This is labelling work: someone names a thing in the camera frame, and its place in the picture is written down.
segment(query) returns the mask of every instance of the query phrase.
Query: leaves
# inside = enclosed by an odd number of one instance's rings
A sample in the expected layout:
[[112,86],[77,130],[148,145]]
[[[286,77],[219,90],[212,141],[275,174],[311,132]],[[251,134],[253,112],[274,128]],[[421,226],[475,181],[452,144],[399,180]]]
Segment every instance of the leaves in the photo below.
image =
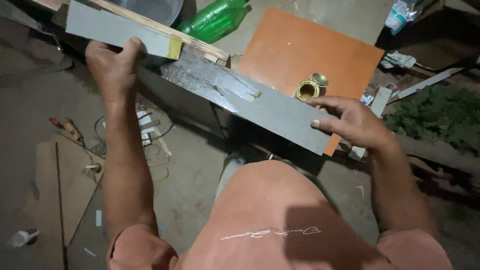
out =
[[384,116],[384,123],[415,139],[480,148],[480,99],[466,88],[428,86]]

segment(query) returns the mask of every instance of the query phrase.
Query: orange t-shirt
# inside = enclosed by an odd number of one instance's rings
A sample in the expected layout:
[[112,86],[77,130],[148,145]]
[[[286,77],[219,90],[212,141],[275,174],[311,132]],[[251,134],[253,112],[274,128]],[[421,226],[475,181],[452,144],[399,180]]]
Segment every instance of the orange t-shirt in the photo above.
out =
[[420,231],[361,239],[307,178],[279,161],[238,169],[190,250],[177,256],[146,225],[123,231],[108,253],[123,269],[450,270],[440,244]]

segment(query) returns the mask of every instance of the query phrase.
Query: hand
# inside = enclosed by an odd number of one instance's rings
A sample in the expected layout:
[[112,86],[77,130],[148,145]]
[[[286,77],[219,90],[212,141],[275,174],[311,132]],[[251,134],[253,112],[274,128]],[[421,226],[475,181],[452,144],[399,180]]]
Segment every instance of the hand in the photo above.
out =
[[85,57],[105,104],[126,101],[135,83],[135,60],[141,51],[142,41],[130,38],[121,53],[114,53],[105,43],[92,40]]
[[378,117],[357,99],[342,97],[311,98],[305,103],[325,108],[335,118],[313,120],[312,128],[340,135],[352,145],[370,149],[382,149],[394,140]]

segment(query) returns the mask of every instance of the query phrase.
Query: person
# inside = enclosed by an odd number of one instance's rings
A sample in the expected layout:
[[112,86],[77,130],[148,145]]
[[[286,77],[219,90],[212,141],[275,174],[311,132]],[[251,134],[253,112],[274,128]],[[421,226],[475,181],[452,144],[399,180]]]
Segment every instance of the person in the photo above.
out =
[[158,237],[152,177],[135,114],[135,59],[141,50],[141,40],[133,37],[118,54],[98,41],[85,52],[106,112],[102,187],[110,269],[452,269],[399,143],[369,108],[341,97],[306,101],[339,117],[315,119],[311,126],[367,148],[373,205],[384,231],[377,247],[356,235],[306,177],[267,160],[230,177],[207,224],[178,256]]

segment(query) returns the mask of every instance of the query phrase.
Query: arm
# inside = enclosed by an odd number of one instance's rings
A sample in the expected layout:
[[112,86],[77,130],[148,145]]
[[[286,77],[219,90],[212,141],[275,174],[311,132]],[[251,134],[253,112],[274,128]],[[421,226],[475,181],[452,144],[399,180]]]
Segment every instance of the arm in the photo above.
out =
[[367,148],[372,166],[373,205],[383,230],[420,229],[436,237],[435,222],[410,172],[407,157],[394,135],[360,101],[319,97],[320,105],[339,119],[321,118],[312,127],[339,134],[352,145]]
[[103,97],[107,161],[104,208],[110,239],[136,224],[146,224],[158,235],[153,210],[153,183],[142,148],[135,112],[134,64],[142,42],[134,37],[121,53],[91,41],[85,51],[88,69]]

